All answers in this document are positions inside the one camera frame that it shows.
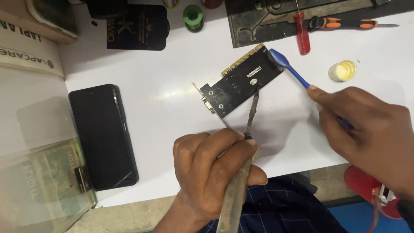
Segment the green spool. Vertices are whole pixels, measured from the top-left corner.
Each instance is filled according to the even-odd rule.
[[[199,32],[203,29],[203,12],[197,5],[188,5],[183,12],[185,26],[190,32]]]

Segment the hand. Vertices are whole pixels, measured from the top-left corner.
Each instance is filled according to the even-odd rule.
[[[311,85],[320,125],[332,149],[401,197],[414,199],[414,133],[409,110],[349,87],[334,94]],[[338,120],[346,118],[349,131]]]
[[[228,183],[257,148],[254,139],[244,140],[243,133],[229,128],[213,135],[199,133],[178,138],[173,154],[181,191],[154,233],[196,232],[219,218]],[[251,165],[247,185],[257,184],[267,184],[267,176]]]

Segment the sticker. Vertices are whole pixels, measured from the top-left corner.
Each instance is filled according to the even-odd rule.
[[[262,68],[259,66],[257,67],[255,70],[253,70],[252,72],[250,72],[247,77],[250,78],[252,77],[254,74],[256,74],[257,72],[259,72]]]

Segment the solder wire spool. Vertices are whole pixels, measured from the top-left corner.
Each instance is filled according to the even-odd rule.
[[[164,4],[165,8],[172,10],[178,6],[180,0],[162,0],[162,3]]]
[[[188,5],[183,12],[185,26],[190,32],[199,32],[203,29],[203,12],[197,5]]]

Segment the finger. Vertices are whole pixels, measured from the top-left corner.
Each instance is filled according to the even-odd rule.
[[[174,156],[176,173],[187,174],[190,171],[197,147],[209,136],[209,133],[194,134],[177,145],[176,155]]]
[[[361,128],[365,121],[374,117],[379,105],[387,105],[370,93],[356,88],[347,87],[339,92],[330,94],[311,85],[307,89],[309,97],[324,107],[329,107],[336,115],[348,119],[353,126]]]
[[[252,185],[266,185],[267,184],[267,175],[260,167],[251,165],[250,174],[247,178],[247,186]]]
[[[338,120],[338,116],[328,107],[318,105],[319,124],[325,132],[329,145],[340,156],[352,162],[352,156],[356,155],[356,141],[346,132]]]
[[[246,190],[244,191],[244,197],[243,197],[243,205],[246,202],[246,198],[247,198],[247,189],[248,187],[246,186]]]
[[[226,151],[211,168],[206,189],[216,195],[224,195],[232,177],[240,170],[249,158],[255,154],[258,146],[254,139],[236,143]]]
[[[200,181],[205,184],[217,157],[241,140],[244,140],[244,134],[229,128],[221,129],[208,137],[197,147],[192,164],[194,175],[204,177]]]
[[[177,153],[177,147],[178,147],[178,145],[180,143],[182,143],[184,140],[188,139],[189,137],[191,137],[193,135],[194,134],[187,134],[187,135],[184,135],[184,136],[176,139],[176,141],[174,142],[174,147],[173,147],[173,156],[174,156],[174,158],[175,158],[176,153]]]

